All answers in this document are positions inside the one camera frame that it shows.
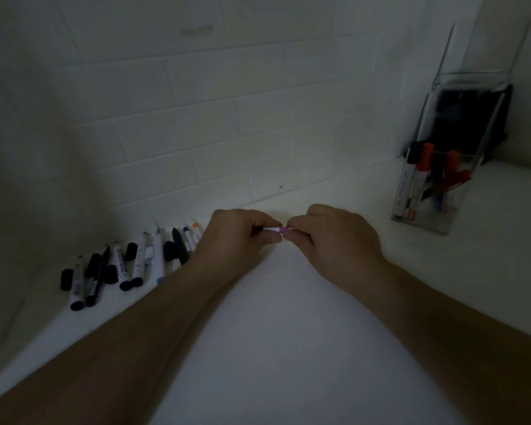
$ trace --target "person's left hand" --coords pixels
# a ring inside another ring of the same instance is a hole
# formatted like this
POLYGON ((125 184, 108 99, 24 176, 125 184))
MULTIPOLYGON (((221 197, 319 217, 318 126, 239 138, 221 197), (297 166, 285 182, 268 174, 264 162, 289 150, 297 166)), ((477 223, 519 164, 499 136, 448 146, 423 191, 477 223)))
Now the person's left hand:
POLYGON ((210 277, 226 284, 252 267, 263 246, 281 241, 275 231, 252 235, 254 227, 281 226, 281 222, 258 210, 217 210, 189 264, 204 267, 210 277))

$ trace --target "person's right arm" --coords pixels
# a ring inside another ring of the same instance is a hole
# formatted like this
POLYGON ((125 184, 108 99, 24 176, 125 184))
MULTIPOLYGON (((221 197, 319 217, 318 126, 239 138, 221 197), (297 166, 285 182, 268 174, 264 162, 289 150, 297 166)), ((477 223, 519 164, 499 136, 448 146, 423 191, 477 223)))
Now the person's right arm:
POLYGON ((531 336, 387 262, 377 233, 358 214, 313 205, 287 225, 296 230, 284 237, 368 307, 468 421, 531 424, 531 336))

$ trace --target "transparent pen holder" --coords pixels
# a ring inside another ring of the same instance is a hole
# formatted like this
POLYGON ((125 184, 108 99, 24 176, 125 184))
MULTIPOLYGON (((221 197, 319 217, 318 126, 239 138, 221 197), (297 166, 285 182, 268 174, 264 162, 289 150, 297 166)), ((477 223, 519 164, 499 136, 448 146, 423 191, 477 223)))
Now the transparent pen holder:
POLYGON ((445 235, 463 204, 480 157, 456 149, 429 152, 423 146, 408 149, 391 219, 445 235))

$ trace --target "person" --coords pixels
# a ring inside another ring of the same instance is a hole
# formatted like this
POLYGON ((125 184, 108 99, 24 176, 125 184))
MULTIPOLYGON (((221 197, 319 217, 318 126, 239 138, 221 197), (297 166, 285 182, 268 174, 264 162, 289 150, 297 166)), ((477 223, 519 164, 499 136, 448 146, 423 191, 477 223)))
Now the person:
MULTIPOLYGON (((470 423, 531 424, 531 336, 389 263, 358 214, 312 205, 287 225, 295 230, 284 237, 379 318, 470 423)), ((264 245, 281 241, 279 233, 255 228, 280 226, 255 210, 214 212, 188 264, 3 394, 0 423, 141 421, 205 304, 247 271, 264 245)))

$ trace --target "person's left arm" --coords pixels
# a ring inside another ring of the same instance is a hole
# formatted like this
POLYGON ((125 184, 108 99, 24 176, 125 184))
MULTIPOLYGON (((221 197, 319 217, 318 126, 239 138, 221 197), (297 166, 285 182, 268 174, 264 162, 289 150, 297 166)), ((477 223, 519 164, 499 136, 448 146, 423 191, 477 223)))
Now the person's left arm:
POLYGON ((0 423, 137 423, 179 341, 220 288, 247 271, 281 223, 216 211, 189 262, 0 397, 0 423))

